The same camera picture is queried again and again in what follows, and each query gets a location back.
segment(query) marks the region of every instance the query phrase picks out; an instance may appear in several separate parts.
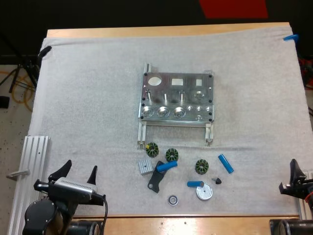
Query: hole in metal plate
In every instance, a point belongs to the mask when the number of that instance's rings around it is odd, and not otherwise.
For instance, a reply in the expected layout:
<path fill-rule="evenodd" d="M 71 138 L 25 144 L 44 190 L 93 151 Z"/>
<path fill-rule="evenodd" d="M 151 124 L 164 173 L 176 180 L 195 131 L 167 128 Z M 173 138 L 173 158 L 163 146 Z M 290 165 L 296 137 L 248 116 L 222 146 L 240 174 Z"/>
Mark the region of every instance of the hole in metal plate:
<path fill-rule="evenodd" d="M 196 86 L 202 86 L 202 79 L 196 79 Z"/>
<path fill-rule="evenodd" d="M 172 79 L 172 86 L 182 86 L 184 85 L 184 80 L 181 78 L 173 78 Z"/>
<path fill-rule="evenodd" d="M 151 86 L 157 86 L 157 85 L 159 85 L 161 83 L 161 81 L 162 80 L 159 77 L 152 77 L 152 78 L 149 79 L 148 83 Z"/>

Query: circular hole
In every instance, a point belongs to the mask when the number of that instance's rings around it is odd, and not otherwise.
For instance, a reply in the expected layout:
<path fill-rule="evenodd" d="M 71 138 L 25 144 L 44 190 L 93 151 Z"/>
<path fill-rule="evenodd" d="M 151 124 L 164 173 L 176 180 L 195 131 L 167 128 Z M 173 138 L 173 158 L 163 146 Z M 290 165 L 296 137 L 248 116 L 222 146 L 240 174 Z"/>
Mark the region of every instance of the circular hole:
<path fill-rule="evenodd" d="M 162 80 L 159 77 L 152 77 L 152 78 L 149 79 L 148 83 L 151 86 L 157 86 L 157 85 L 159 85 L 161 83 L 161 81 Z"/>

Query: gray cloth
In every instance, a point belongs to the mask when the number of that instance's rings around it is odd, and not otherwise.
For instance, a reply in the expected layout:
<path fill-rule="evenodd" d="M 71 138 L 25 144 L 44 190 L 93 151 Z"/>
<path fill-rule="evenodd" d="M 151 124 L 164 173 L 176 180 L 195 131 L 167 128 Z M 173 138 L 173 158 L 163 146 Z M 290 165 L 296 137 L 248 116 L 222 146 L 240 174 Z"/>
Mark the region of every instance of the gray cloth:
<path fill-rule="evenodd" d="M 46 38 L 52 50 L 43 59 L 30 135 L 48 135 L 46 177 L 68 159 L 68 177 L 86 182 L 98 165 L 97 185 L 107 195 L 109 214 L 295 214 L 295 199 L 281 195 L 289 163 L 296 158 L 312 169 L 313 135 L 290 27 L 189 37 L 60 39 Z M 147 128 L 147 142 L 159 145 L 152 159 L 179 152 L 157 194 L 147 188 L 137 162 L 138 105 L 145 62 L 153 71 L 215 73 L 214 141 L 204 147 L 204 128 Z M 234 168 L 228 174 L 223 153 Z M 205 175 L 195 172 L 206 159 Z M 221 185 L 211 178 L 219 177 Z M 200 201 L 187 181 L 211 185 Z M 170 195 L 179 199 L 172 207 Z M 99 206 L 76 214 L 101 215 Z"/>

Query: black cable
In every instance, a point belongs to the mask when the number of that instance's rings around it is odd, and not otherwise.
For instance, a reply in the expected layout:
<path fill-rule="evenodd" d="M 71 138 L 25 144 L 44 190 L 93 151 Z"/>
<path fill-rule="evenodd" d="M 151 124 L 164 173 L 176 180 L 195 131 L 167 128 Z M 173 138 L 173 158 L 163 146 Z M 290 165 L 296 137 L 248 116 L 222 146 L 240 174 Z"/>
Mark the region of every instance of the black cable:
<path fill-rule="evenodd" d="M 105 208 L 106 208 L 106 213 L 104 215 L 104 219 L 103 219 L 103 222 L 102 222 L 102 228 L 101 228 L 101 233 L 100 235 L 103 235 L 104 234 L 104 226 L 106 224 L 106 221 L 107 221 L 107 217 L 108 217 L 108 203 L 106 201 L 106 199 L 104 199 L 104 204 L 105 204 Z"/>

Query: round metal disc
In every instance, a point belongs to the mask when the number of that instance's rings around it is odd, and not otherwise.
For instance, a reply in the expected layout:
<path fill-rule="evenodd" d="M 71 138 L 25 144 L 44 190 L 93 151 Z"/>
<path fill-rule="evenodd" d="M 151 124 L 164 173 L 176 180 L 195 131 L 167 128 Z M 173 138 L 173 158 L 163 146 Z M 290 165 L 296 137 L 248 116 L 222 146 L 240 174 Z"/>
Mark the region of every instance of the round metal disc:
<path fill-rule="evenodd" d="M 204 184 L 203 187 L 197 187 L 197 196 L 201 200 L 209 200 L 213 195 L 210 185 Z"/>
<path fill-rule="evenodd" d="M 175 195 L 172 195 L 168 198 L 168 204 L 171 206 L 176 206 L 178 204 L 178 198 Z"/>

